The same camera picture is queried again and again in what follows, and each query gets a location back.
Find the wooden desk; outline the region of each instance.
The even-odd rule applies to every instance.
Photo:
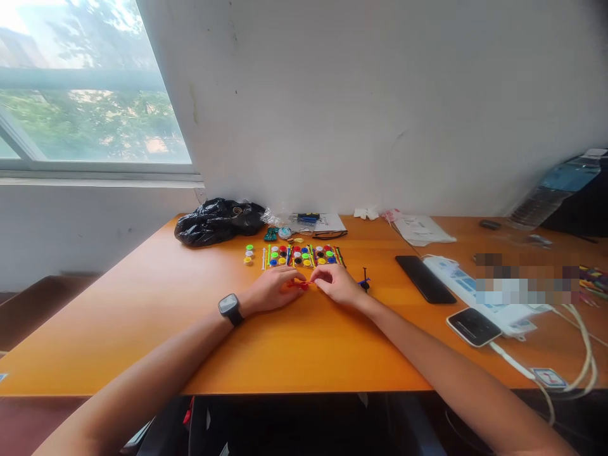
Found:
[[[522,258],[536,255],[559,256],[571,259],[573,261],[571,265],[580,262],[588,266],[608,269],[608,242],[605,239],[600,240],[599,244],[592,244],[569,234],[540,228],[534,233],[553,242],[551,250],[544,250],[525,242],[525,238],[530,233],[510,229],[506,225],[498,231],[491,231],[479,226],[481,218],[433,217],[433,220],[458,241],[451,244],[416,247],[416,252],[420,256],[440,255],[456,260],[473,278],[477,278],[477,267],[472,256],[477,253],[506,253],[510,255],[511,260],[516,254],[522,255]],[[503,218],[493,220],[505,223]],[[600,298],[594,300],[601,308],[591,307],[582,302],[576,304],[576,308],[585,321],[587,329],[608,342],[608,302]],[[574,320],[567,310],[559,310]],[[531,320],[538,326],[538,330],[526,335],[525,343],[500,338],[500,346],[526,367],[549,367],[566,381],[574,380],[580,373],[586,353],[580,331],[551,312],[535,316]],[[606,388],[608,387],[608,348],[594,340],[592,345],[600,373],[597,388]],[[497,372],[490,372],[502,379]]]
[[[535,387],[490,349],[470,348],[449,330],[445,318],[464,305],[424,301],[394,261],[395,255],[415,255],[415,251],[385,221],[343,220],[349,235],[334,244],[340,246],[353,277],[362,279],[362,267],[368,268],[372,295],[482,365],[510,388]],[[438,221],[451,231],[441,219]],[[92,395],[195,318],[216,312],[219,299],[244,289],[260,275],[262,247],[267,244],[262,241],[262,232],[190,250],[174,239],[175,222],[171,220],[2,358],[0,372],[9,376],[0,382],[0,395]],[[249,243],[256,248],[256,261],[250,268],[243,266],[244,247]],[[443,250],[440,254],[450,256]],[[577,345],[580,336],[568,326],[566,330],[571,335],[564,339],[566,347],[560,353],[543,341],[525,350],[543,356],[547,353],[542,367],[553,367],[560,360],[563,365],[572,365],[574,372],[582,362]],[[521,347],[514,348],[513,355],[519,358]],[[605,386],[606,359],[598,350],[596,358]],[[429,389],[421,375],[364,317],[338,309],[313,286],[288,308],[256,315],[234,331],[184,392]]]

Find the glass pane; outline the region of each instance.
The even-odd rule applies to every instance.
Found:
[[[5,160],[7,158],[19,159],[19,156],[11,149],[11,146],[6,144],[6,141],[0,137],[0,160]]]
[[[0,91],[48,160],[190,163],[163,92]]]
[[[0,0],[0,107],[47,160],[191,163],[135,0]]]

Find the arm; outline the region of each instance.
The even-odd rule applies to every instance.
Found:
[[[334,301],[356,308],[375,323],[452,410],[498,454],[576,454],[502,383],[368,296],[342,266],[319,266],[311,280]]]
[[[306,280],[291,267],[263,273],[238,294],[244,318],[287,305],[302,290],[285,282]],[[170,338],[116,377],[72,414],[35,451],[34,456],[115,454],[146,422],[178,394],[211,351],[233,330],[230,320],[212,312]]]

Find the window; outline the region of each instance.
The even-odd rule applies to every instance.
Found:
[[[0,1],[0,170],[193,173],[136,0]]]

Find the white wall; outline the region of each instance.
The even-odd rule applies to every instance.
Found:
[[[503,214],[608,144],[584,0],[139,0],[208,194]]]
[[[192,189],[0,186],[0,291],[61,272],[106,272],[197,206]]]

